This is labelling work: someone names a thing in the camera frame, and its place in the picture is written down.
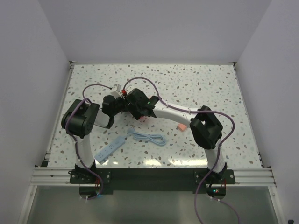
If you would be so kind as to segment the red cube socket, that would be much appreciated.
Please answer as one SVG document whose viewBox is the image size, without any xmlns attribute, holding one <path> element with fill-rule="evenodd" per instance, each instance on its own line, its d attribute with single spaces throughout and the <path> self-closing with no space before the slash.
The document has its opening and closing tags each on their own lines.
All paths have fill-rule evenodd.
<svg viewBox="0 0 299 224">
<path fill-rule="evenodd" d="M 147 122 L 150 118 L 149 117 L 141 117 L 138 121 L 139 122 Z"/>
</svg>

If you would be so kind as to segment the small pink plug adapter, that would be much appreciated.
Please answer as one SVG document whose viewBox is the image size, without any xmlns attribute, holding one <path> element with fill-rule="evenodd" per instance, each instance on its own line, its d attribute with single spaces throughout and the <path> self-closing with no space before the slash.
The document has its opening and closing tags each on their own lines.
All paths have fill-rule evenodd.
<svg viewBox="0 0 299 224">
<path fill-rule="evenodd" d="M 187 129 L 187 126 L 184 124 L 178 124 L 177 128 L 178 128 L 178 130 L 184 132 Z"/>
</svg>

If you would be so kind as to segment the light blue power strip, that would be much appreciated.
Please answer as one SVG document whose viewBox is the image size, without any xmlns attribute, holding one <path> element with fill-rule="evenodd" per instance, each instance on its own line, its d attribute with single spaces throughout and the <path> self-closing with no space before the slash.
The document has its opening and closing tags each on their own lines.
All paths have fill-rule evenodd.
<svg viewBox="0 0 299 224">
<path fill-rule="evenodd" d="M 124 137 L 118 136 L 110 144 L 105 146 L 99 153 L 95 155 L 95 160 L 100 164 L 105 163 L 111 154 L 113 154 L 116 150 L 118 150 L 125 144 L 125 141 L 126 140 Z"/>
</svg>

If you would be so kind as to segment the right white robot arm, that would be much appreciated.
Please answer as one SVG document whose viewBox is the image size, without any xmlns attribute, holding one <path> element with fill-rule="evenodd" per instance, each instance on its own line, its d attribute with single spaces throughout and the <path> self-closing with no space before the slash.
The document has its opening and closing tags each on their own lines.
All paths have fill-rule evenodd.
<svg viewBox="0 0 299 224">
<path fill-rule="evenodd" d="M 211 113 L 209 107 L 202 106 L 200 109 L 192 109 L 170 105 L 164 102 L 160 96 L 148 98 L 143 91 L 134 87 L 121 92 L 127 103 L 127 109 L 136 120 L 143 116 L 163 118 L 190 128 L 195 142 L 205 150 L 209 180 L 219 183 L 224 179 L 227 163 L 219 151 L 223 126 Z"/>
</svg>

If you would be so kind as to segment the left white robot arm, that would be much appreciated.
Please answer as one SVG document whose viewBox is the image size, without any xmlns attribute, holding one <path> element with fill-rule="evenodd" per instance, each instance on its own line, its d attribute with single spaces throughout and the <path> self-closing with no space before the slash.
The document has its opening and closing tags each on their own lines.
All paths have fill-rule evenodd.
<svg viewBox="0 0 299 224">
<path fill-rule="evenodd" d="M 126 110 L 126 101 L 112 95 L 103 98 L 102 107 L 89 98 L 76 99 L 61 120 L 61 126 L 75 144 L 76 166 L 83 168 L 80 177 L 86 183 L 96 180 L 95 159 L 91 150 L 90 133 L 93 126 L 112 127 L 114 117 Z"/>
</svg>

